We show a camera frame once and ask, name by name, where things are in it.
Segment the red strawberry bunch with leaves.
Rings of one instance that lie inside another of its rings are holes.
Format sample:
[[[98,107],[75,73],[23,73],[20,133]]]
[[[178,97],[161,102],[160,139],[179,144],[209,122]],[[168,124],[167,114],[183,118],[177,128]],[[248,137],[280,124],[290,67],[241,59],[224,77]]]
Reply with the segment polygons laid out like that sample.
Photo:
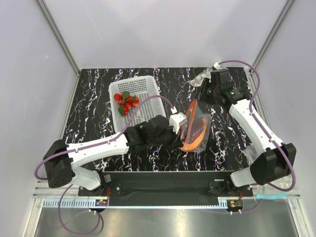
[[[123,91],[122,93],[116,93],[114,100],[117,101],[119,107],[118,112],[121,116],[126,116],[128,112],[139,105],[139,97],[131,95],[129,91]]]

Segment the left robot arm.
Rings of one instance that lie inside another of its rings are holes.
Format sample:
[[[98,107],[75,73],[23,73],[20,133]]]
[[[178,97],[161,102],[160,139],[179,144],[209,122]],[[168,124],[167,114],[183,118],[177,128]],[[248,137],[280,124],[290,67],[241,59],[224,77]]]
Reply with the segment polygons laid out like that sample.
[[[125,131],[110,137],[85,143],[68,144],[57,140],[44,157],[48,186],[52,189],[67,184],[77,185],[102,195],[107,188],[103,175],[88,170],[85,164],[117,155],[139,152],[154,145],[179,148],[180,121],[176,115],[169,119],[156,116],[148,122],[128,127]]]

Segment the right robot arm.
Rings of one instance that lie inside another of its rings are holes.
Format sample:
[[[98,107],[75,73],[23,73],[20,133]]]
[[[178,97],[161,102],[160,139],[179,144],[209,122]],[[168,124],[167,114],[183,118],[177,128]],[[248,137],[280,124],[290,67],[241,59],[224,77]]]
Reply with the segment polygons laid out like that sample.
[[[230,180],[224,183],[225,192],[235,196],[242,186],[271,185],[288,175],[292,176],[292,183],[282,191],[292,190],[296,184],[293,164],[297,150],[292,143],[284,143],[271,131],[252,107],[253,100],[247,90],[235,86],[227,69],[200,76],[197,87],[197,100],[225,109],[242,127],[257,156],[247,168],[231,173]]]

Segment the clear zip bag orange zipper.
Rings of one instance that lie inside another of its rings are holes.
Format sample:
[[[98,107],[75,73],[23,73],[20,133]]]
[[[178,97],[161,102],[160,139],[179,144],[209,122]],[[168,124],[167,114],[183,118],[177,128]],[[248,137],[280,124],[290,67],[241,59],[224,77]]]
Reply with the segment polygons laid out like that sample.
[[[185,115],[188,123],[181,126],[180,139],[183,144],[181,150],[201,153],[205,151],[207,146],[211,114],[204,113],[199,108],[198,101],[194,99]]]

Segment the red orange papaya slice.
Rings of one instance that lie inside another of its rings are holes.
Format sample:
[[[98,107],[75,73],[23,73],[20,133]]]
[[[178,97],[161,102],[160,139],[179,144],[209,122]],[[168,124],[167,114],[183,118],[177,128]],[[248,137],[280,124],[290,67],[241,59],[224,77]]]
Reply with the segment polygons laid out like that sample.
[[[207,126],[208,121],[205,118],[194,119],[192,123],[185,125],[180,134],[183,143],[181,150],[191,152],[197,149],[204,139]]]

